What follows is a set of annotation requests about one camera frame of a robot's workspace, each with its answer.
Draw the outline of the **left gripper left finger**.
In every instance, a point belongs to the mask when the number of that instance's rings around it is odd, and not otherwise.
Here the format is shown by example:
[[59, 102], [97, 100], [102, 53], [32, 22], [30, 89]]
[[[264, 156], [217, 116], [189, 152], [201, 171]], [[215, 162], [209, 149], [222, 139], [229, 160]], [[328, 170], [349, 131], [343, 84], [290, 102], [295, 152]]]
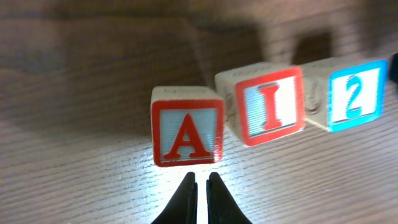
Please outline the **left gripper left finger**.
[[198, 186], [195, 173], [188, 172], [152, 224], [196, 224], [197, 202]]

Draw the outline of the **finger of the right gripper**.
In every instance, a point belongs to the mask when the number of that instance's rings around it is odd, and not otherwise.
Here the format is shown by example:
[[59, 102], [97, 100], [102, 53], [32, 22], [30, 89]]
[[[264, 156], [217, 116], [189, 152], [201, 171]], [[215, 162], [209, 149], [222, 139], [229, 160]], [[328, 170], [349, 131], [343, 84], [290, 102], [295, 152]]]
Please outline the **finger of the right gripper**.
[[395, 53], [389, 61], [389, 79], [397, 83], [398, 78], [398, 53]]

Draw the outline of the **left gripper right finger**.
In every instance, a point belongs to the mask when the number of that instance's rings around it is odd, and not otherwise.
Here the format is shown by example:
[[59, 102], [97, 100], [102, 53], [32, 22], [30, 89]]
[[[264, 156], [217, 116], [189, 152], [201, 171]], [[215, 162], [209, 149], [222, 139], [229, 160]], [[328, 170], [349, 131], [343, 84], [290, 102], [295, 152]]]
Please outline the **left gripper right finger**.
[[209, 224], [251, 224], [225, 186], [219, 173], [212, 172], [206, 181]]

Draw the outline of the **blue 2 block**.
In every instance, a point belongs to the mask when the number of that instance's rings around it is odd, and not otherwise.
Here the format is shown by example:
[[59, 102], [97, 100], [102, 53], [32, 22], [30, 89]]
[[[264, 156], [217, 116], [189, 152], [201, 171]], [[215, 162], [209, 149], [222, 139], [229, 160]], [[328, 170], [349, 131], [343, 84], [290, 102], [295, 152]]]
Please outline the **blue 2 block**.
[[334, 133], [382, 115], [388, 60], [332, 57], [301, 68], [307, 122]]

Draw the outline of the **red A block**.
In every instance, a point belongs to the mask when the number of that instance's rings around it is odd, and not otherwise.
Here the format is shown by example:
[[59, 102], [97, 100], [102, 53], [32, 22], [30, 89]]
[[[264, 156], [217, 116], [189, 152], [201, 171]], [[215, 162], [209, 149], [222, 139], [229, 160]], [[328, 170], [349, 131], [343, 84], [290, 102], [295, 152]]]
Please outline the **red A block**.
[[154, 164], [212, 164], [223, 157], [224, 99], [207, 86], [157, 86], [150, 118]]

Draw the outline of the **red I block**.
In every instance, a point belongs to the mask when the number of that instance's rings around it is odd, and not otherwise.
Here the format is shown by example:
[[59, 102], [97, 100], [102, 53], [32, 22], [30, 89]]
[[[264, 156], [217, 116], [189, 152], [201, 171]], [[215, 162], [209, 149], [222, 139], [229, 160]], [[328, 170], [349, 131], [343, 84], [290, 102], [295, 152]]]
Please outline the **red I block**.
[[305, 127], [303, 72], [298, 65], [260, 62], [215, 75], [226, 124], [247, 147]]

